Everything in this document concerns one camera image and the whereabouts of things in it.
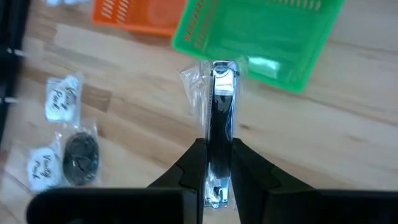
chrome nail clipper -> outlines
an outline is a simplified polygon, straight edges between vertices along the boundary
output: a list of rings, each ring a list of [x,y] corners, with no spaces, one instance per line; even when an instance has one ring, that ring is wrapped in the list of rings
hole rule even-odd
[[[216,60],[210,76],[205,130],[205,206],[218,208],[228,203],[238,66],[234,61]]]

orange plastic basket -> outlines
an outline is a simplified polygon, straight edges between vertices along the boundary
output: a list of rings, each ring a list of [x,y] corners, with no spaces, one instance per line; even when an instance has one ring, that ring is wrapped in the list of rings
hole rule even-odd
[[[172,36],[186,0],[95,0],[93,22],[145,34]]]

wooden table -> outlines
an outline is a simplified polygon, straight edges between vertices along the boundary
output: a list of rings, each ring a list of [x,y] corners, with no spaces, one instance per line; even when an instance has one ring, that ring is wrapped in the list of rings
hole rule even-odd
[[[85,74],[82,116],[96,118],[101,186],[145,187],[200,137],[178,71],[192,58],[169,39],[97,27],[91,6],[33,0],[25,67],[1,145],[0,221],[24,223],[29,151],[44,120],[48,77]],[[307,89],[289,95],[248,81],[236,137],[314,187],[398,190],[398,1],[347,0]],[[239,223],[233,210],[206,213]]]

wood grain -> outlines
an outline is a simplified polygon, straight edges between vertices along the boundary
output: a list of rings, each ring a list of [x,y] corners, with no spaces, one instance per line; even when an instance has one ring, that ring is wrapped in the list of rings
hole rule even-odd
[[[59,129],[44,120],[48,77],[85,74],[82,117],[97,120],[101,187],[145,187],[201,137],[178,77],[193,59],[169,39],[95,26],[90,11],[32,1],[1,144],[0,223],[25,222],[26,161]],[[314,187],[397,190],[397,11],[391,0],[347,0],[302,95],[247,80],[236,137]],[[239,223],[233,207],[205,212],[205,223],[221,218]]]

green plastic basket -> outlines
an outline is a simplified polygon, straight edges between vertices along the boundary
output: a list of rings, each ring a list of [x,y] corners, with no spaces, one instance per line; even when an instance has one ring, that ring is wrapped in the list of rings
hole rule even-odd
[[[303,91],[344,0],[189,0],[173,48],[202,59],[248,58],[249,76]]]

